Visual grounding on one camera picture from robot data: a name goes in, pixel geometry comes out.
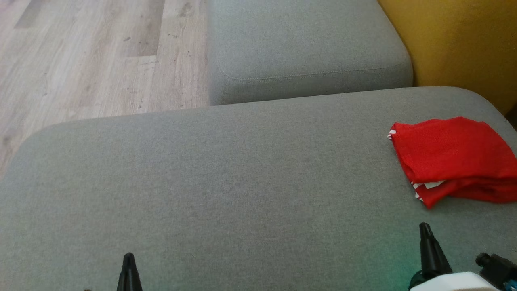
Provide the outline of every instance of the mustard yellow backrest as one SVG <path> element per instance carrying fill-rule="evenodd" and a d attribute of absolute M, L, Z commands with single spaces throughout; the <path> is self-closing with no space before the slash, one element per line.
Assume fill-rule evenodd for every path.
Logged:
<path fill-rule="evenodd" d="M 517 103 L 516 0 L 378 0 L 407 47 L 415 86 L 472 90 L 503 114 Z"/>

